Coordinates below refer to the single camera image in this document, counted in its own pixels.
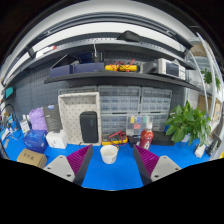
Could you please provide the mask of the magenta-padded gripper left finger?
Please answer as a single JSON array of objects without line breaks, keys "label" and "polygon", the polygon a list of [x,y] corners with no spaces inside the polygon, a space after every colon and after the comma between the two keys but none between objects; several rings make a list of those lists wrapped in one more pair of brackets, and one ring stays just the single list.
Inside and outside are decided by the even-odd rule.
[{"label": "magenta-padded gripper left finger", "polygon": [[81,186],[92,155],[93,146],[88,145],[68,156],[59,155],[44,170]]}]

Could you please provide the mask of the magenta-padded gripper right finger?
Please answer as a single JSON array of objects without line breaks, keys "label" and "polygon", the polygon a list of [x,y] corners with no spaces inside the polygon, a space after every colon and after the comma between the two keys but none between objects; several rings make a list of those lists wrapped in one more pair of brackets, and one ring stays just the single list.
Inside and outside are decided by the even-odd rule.
[{"label": "magenta-padded gripper right finger", "polygon": [[180,170],[180,167],[168,156],[159,157],[137,145],[133,147],[133,156],[143,185],[148,185]]}]

